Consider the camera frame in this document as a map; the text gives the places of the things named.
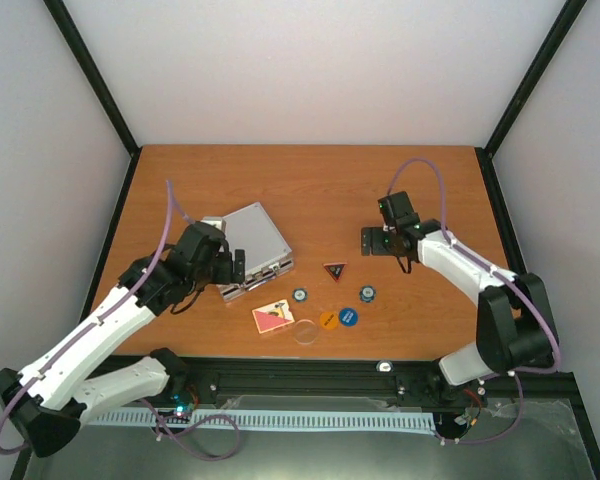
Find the aluminium poker case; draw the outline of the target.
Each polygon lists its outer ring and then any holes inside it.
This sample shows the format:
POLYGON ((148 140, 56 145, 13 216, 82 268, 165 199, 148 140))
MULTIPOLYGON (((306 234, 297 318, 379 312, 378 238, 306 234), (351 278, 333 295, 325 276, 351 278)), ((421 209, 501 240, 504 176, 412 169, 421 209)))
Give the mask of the aluminium poker case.
POLYGON ((246 254, 245 281, 218 286, 226 303, 293 269, 292 248, 260 202, 247 205, 223 218, 231 251, 243 249, 246 254))

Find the triangular all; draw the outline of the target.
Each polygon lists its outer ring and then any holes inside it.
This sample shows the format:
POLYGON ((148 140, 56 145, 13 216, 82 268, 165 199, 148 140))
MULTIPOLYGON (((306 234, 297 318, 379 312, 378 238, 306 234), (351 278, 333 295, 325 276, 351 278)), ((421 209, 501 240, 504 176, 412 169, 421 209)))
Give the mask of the triangular all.
POLYGON ((329 277, 336 283, 340 282, 347 266, 346 262, 331 262, 323 265, 329 277))

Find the blue green chip stack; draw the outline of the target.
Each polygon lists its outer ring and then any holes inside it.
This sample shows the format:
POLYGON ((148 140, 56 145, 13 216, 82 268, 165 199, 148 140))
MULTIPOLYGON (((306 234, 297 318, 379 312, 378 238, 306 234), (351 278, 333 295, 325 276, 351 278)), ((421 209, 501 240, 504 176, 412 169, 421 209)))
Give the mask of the blue green chip stack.
POLYGON ((371 285, 363 286, 359 291, 359 298, 364 303, 371 303, 376 298, 376 290, 371 285))

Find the pink yellow card deck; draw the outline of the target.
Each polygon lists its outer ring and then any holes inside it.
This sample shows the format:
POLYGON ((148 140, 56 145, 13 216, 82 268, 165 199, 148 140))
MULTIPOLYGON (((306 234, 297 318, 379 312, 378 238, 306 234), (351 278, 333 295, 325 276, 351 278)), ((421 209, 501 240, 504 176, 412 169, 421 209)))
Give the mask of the pink yellow card deck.
POLYGON ((252 311, 252 316, 259 334, 270 333, 295 322, 286 299, 258 307, 252 311))

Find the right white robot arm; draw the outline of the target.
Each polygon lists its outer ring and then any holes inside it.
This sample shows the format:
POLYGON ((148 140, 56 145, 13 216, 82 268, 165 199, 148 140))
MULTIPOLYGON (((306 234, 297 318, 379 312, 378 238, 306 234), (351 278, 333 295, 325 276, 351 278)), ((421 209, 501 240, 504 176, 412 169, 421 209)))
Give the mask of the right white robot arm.
POLYGON ((477 308, 474 342, 438 359, 430 378, 437 401, 454 387, 518 372, 553 374, 558 334, 543 281, 486 260, 436 219, 423 220, 406 192, 379 199, 384 224, 361 231, 365 256, 390 256, 409 274, 418 263, 449 281, 477 308))

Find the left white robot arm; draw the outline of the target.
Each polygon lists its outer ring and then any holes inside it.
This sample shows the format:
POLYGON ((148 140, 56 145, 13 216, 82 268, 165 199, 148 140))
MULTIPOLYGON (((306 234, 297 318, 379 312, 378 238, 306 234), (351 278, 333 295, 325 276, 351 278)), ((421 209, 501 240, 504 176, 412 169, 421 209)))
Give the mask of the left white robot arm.
POLYGON ((194 398, 185 362, 166 347, 98 377, 93 371, 128 337, 165 311, 190 308, 209 284, 245 277, 245 253, 231 251, 225 222, 187 226, 168 253, 140 258, 102 303, 38 360, 0 370, 1 424, 11 422, 39 457, 64 448, 91 420, 128 403, 160 396, 185 407, 194 398))

